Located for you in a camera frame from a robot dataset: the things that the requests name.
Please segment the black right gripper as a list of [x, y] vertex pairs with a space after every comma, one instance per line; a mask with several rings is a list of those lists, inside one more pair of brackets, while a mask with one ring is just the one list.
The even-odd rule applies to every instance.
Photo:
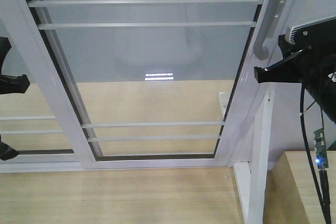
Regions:
[[303, 83], [332, 122], [335, 122], [335, 41], [320, 45], [296, 46], [278, 37], [283, 60], [265, 67], [254, 67], [258, 83]]

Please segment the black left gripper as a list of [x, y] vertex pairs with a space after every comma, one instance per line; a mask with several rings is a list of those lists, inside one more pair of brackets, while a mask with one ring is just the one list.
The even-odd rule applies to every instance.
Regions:
[[[0, 72], [2, 72], [5, 58], [11, 48], [9, 39], [7, 37], [0, 37]], [[29, 86], [30, 82], [25, 74], [17, 77], [1, 75], [1, 94], [24, 94]]]

